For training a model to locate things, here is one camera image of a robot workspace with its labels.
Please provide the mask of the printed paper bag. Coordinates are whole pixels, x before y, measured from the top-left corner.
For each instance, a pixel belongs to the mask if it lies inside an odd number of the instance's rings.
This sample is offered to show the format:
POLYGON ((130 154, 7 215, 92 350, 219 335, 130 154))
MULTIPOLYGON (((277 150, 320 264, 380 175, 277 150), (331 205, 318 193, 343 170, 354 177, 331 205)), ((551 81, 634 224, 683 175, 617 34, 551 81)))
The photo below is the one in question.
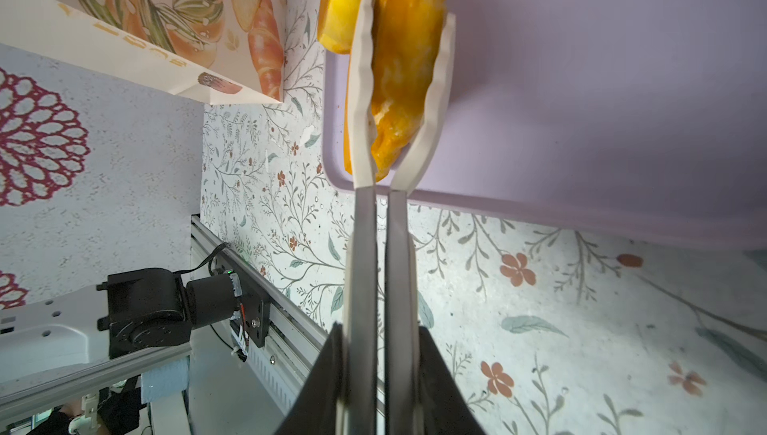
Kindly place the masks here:
POLYGON ((281 103, 286 5, 1 0, 1 41, 209 105, 281 103))

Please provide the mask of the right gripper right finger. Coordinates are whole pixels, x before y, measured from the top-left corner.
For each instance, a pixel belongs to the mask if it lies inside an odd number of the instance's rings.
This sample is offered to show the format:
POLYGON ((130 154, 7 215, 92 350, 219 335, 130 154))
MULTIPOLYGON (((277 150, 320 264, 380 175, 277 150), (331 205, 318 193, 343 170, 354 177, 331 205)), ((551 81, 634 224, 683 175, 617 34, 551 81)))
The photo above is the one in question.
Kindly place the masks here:
POLYGON ((419 402, 425 434, 485 434, 425 327, 419 328, 419 402))

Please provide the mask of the metal tongs with white tips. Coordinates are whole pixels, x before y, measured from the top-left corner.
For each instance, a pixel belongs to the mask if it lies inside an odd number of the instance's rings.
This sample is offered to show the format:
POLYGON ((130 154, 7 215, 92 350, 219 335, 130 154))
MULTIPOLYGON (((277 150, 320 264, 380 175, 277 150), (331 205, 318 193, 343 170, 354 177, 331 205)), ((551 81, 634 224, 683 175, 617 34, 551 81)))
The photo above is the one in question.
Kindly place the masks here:
POLYGON ((439 144, 451 98, 457 18, 443 19, 423 124, 389 184, 383 274, 378 273, 377 166, 372 97, 379 0, 361 0, 348 71, 347 129, 355 189, 354 230, 345 278, 340 434, 377 431, 378 395, 385 395, 385 431, 425 431, 419 387, 419 305, 415 243, 407 202, 439 144))

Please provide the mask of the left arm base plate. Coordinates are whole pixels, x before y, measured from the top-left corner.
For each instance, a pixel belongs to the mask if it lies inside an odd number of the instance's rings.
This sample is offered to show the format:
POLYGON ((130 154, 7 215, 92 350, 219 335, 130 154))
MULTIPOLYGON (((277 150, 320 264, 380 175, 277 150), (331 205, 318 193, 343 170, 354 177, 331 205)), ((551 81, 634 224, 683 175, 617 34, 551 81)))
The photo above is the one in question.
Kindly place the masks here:
POLYGON ((272 302, 265 280, 230 248, 225 248, 214 258, 212 268, 215 274, 225 273, 239 281, 240 308, 229 321, 237 345, 243 353, 248 353, 251 347, 264 348, 272 302))

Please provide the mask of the orange elongated bread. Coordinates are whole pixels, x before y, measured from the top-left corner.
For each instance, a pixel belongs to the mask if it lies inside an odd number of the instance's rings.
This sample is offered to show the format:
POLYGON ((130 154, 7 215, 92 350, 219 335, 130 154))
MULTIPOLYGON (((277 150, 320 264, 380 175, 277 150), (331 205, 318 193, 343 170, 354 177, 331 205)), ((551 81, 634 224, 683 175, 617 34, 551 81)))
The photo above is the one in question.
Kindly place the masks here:
POLYGON ((381 181, 423 123, 425 95, 447 0, 379 0, 375 29, 372 155, 381 181))

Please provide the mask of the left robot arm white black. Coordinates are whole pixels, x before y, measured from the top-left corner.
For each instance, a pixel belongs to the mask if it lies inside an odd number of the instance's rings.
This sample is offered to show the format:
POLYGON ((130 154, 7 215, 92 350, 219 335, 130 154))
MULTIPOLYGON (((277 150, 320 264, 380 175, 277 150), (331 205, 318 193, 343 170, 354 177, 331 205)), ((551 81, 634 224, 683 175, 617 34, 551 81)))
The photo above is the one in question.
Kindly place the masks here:
POLYGON ((1 381, 189 342, 194 330, 230 318, 242 287, 233 274, 184 281, 144 268, 1 314, 1 381))

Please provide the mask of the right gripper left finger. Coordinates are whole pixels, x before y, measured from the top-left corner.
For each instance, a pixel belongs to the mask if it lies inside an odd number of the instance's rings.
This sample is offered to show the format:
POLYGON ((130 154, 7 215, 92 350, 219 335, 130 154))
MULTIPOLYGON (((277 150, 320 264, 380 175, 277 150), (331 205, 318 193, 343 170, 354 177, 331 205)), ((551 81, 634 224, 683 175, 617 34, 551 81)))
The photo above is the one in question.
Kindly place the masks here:
POLYGON ((343 325, 336 323, 276 435, 333 435, 344 374, 343 325))

